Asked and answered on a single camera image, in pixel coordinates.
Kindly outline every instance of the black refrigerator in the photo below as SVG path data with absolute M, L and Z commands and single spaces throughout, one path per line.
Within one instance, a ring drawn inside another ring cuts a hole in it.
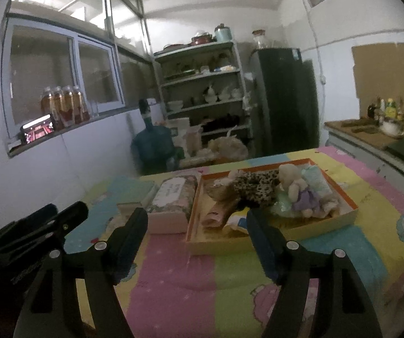
M 266 48 L 250 60 L 264 155 L 318 147 L 318 99 L 311 61 L 299 49 Z

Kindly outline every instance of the teddy bear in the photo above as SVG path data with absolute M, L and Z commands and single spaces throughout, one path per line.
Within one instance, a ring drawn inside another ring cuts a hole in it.
M 305 218 L 321 217 L 319 196 L 310 189 L 296 165 L 280 165 L 279 180 L 279 187 L 288 193 L 293 211 L 300 211 Z

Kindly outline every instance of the shelf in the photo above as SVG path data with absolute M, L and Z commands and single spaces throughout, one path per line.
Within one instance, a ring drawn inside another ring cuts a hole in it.
M 176 49 L 175 51 L 166 52 L 155 56 L 155 60 L 159 63 L 165 62 L 170 59 L 180 58 L 192 54 L 201 54 L 211 51 L 216 51 L 218 49 L 227 49 L 233 46 L 233 42 L 211 42 L 205 43 L 204 45 L 195 45 L 191 47 L 185 47 L 181 49 Z
M 174 112 L 168 112 L 168 116 L 170 116 L 172 114 L 178 114 L 178 113 L 182 113 L 182 112 L 187 112 L 189 110 L 212 107 L 213 105 L 220 105 L 220 104 L 234 103 L 234 102 L 242 102 L 242 101 L 243 101 L 243 99 L 228 99 L 228 100 L 222 100 L 220 102 L 215 102 L 215 103 L 195 105 L 194 107 L 188 107 L 188 108 L 183 108 L 183 109 L 180 109 L 180 110 L 176 110 Z
M 218 130 L 215 131 L 210 131 L 210 132 L 202 132 L 202 136 L 210 136 L 210 135 L 215 135 L 217 133 L 227 133 L 228 131 L 232 130 L 232 131 L 238 131 L 238 130 L 244 130 L 249 128 L 248 124 L 243 124 L 241 126 L 236 126 L 236 127 L 231 127 L 231 128 L 220 128 Z
M 169 81 L 169 82 L 167 82 L 165 84 L 162 84 L 160 86 L 162 88 L 165 88 L 167 86 L 177 85 L 177 84 L 181 84 L 181 83 L 187 82 L 187 81 L 205 79 L 205 78 L 208 78 L 208 77 L 219 76 L 219 75 L 233 74 L 233 73 L 237 73 L 237 72 L 239 72 L 239 68 L 236 69 L 236 70 L 233 70 L 233 71 L 218 71 L 218 72 L 210 72 L 209 74 L 192 75 L 192 76 L 184 77 L 182 79 Z

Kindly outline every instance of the electrical cable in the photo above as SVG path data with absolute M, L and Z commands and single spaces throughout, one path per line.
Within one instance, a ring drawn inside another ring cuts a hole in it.
M 318 44 L 318 36 L 316 35 L 315 28 L 313 28 L 313 24 L 312 24 L 312 20 L 310 19 L 310 13 L 308 11 L 306 0 L 302 0 L 302 3 L 304 4 L 305 13 L 307 15 L 307 20 L 308 20 L 308 25 L 310 26 L 310 29 L 312 30 L 312 33 L 313 33 L 313 38 L 315 40 L 316 54 L 318 56 L 320 79 L 321 79 L 321 85 L 322 85 L 322 107 L 321 107 L 321 113 L 319 116 L 319 125 L 321 126 L 324 122 L 324 110 L 325 110 L 325 88 L 324 88 L 325 76 L 324 76 L 324 71 L 322 69 L 321 53 L 319 51 L 319 44 Z

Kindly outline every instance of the cardboard box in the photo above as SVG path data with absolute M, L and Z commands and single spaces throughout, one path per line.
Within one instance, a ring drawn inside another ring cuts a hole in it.
M 284 163 L 262 165 L 253 168 L 244 168 L 242 170 L 247 172 L 271 170 L 277 169 L 281 164 L 288 163 L 292 163 L 299 167 L 316 165 L 316 163 L 314 163 L 311 159 L 301 159 L 287 161 Z M 337 196 L 339 201 L 339 210 L 332 215 L 332 217 L 326 217 L 325 219 L 284 219 L 270 216 L 270 225 L 278 227 L 287 240 L 299 241 L 309 237 L 325 234 L 326 232 L 353 224 L 357 218 L 358 206 L 322 169 L 321 172 L 329 183 L 330 188 Z M 221 229 L 204 229 L 200 224 L 201 216 L 206 215 L 210 208 L 215 204 L 215 201 L 211 199 L 204 191 L 205 181 L 224 178 L 228 175 L 228 173 L 229 172 L 206 174 L 203 175 L 201 177 L 201 181 L 199 181 L 185 238 L 188 250 L 193 255 L 223 255 L 230 253 L 250 252 L 254 250 L 251 239 L 248 235 L 229 237 L 223 235 L 221 233 Z

